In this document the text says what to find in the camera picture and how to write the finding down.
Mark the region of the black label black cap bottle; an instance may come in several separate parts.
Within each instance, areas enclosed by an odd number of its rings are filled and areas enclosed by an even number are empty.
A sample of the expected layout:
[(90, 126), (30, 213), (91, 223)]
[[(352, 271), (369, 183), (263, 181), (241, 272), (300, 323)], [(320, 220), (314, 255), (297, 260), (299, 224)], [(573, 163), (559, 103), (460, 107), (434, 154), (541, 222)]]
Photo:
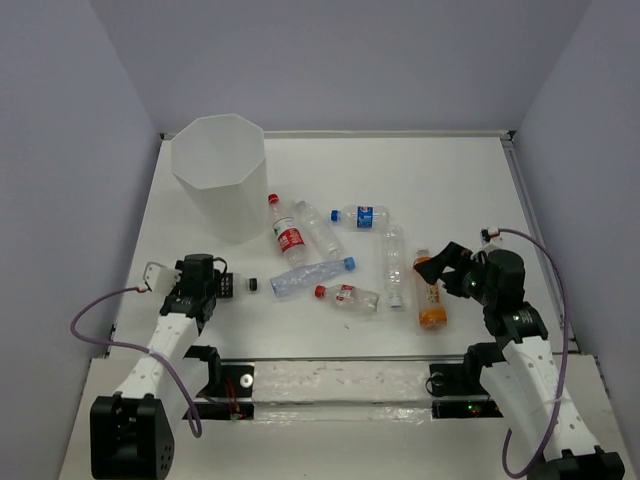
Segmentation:
[(237, 300), (247, 294), (255, 294), (259, 290), (259, 282), (255, 277), (244, 277), (238, 273), (226, 272), (221, 276), (216, 290), (216, 298)]

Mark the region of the orange tea bottle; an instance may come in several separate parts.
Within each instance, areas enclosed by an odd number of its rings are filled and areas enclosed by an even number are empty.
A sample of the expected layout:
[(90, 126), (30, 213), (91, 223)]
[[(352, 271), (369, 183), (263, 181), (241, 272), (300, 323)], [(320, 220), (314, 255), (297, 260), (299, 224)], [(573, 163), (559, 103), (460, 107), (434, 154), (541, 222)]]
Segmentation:
[(437, 330), (448, 323), (446, 310), (440, 299), (438, 284), (428, 284), (415, 270), (413, 272), (419, 325), (426, 330)]

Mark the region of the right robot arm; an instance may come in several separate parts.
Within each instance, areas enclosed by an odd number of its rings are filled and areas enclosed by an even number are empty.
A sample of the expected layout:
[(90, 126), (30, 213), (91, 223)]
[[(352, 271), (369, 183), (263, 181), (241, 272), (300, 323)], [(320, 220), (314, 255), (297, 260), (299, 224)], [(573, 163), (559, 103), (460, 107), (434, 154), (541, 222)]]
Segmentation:
[(415, 272), (483, 308), (489, 343), (468, 348), (452, 380), (485, 391), (519, 438), (528, 462), (512, 479), (621, 479), (625, 466), (591, 433), (565, 386), (567, 361), (556, 360), (539, 312), (525, 300), (525, 265), (517, 253), (485, 245), (478, 252), (454, 242), (417, 261)]

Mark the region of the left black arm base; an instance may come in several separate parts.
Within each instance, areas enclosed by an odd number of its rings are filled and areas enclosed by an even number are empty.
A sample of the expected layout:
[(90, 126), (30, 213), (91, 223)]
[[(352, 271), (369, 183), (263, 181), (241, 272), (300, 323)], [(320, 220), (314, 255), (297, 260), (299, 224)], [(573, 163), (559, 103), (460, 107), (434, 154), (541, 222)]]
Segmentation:
[(253, 363), (223, 362), (220, 380), (206, 386), (195, 403), (202, 421), (245, 421), (254, 417)]

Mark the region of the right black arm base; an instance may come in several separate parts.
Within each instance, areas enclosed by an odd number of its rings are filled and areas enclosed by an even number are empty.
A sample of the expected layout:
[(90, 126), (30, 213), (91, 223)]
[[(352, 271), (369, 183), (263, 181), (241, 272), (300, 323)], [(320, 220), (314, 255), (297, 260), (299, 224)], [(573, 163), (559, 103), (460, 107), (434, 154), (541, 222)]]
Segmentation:
[(501, 418), (502, 413), (477, 381), (469, 380), (462, 363), (432, 363), (425, 389), (436, 420)]

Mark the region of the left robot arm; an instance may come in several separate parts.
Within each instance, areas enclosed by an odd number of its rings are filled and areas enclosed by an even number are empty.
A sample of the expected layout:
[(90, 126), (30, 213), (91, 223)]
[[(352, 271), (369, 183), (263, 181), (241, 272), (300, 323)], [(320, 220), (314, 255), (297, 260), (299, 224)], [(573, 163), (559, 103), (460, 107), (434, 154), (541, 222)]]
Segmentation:
[(225, 269), (211, 254), (189, 254), (172, 268), (150, 263), (144, 292), (163, 302), (145, 345), (122, 343), (140, 357), (124, 381), (90, 408), (90, 468), (95, 479), (164, 479), (175, 456), (174, 431), (187, 422), (203, 434), (195, 399), (221, 383), (218, 350), (197, 341), (211, 319)]

